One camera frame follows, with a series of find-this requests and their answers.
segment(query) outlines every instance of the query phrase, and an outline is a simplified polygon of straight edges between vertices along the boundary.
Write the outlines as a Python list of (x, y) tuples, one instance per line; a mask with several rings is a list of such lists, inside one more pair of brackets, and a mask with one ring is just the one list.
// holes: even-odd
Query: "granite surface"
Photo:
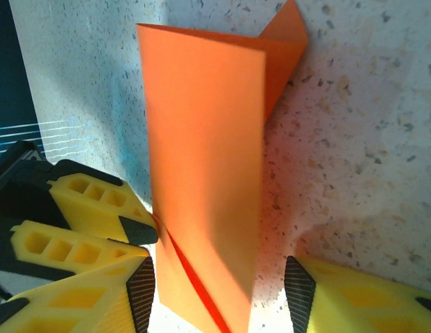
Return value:
[[(258, 35), (282, 0), (10, 0), (46, 154), (151, 202), (135, 23)], [(431, 0), (298, 0), (310, 46), (266, 125), (251, 332), (289, 332), (285, 258), (431, 291)], [(150, 332), (195, 329), (158, 303)]]

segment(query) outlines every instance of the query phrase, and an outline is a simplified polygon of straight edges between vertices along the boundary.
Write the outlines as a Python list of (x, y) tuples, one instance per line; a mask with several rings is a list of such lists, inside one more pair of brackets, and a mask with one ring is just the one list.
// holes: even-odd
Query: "orange paper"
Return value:
[(289, 0), (259, 38), (137, 28), (160, 301), (205, 333), (247, 332), (263, 118), (306, 47), (303, 22)]

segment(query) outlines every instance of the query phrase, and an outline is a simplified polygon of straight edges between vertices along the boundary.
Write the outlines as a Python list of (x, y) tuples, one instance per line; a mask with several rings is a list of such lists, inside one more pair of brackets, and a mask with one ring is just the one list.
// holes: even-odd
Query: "speckled countertop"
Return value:
[[(135, 23), (257, 35), (282, 0), (10, 2), (49, 159), (150, 203)], [(288, 332), (294, 253), (431, 291), (431, 0), (298, 4), (310, 46), (266, 126), (251, 332)], [(150, 331), (193, 328), (155, 304)]]

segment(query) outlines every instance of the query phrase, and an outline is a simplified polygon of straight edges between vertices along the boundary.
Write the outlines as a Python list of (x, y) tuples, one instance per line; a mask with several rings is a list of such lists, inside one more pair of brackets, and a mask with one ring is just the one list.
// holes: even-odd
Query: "folded orange paper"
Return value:
[(289, 0), (258, 38), (139, 24), (160, 301), (203, 332), (247, 332), (263, 119), (307, 35)]

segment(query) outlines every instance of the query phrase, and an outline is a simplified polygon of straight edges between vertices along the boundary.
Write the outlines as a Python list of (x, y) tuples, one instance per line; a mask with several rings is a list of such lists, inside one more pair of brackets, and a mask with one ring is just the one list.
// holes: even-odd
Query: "white speckled surface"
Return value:
[[(282, 0), (10, 2), (38, 119), (63, 120), (42, 126), (49, 159), (150, 203), (135, 23), (257, 35)], [(298, 3), (310, 47), (267, 124), (251, 332), (289, 331), (294, 253), (431, 291), (431, 0)], [(156, 304), (150, 331), (193, 329)]]

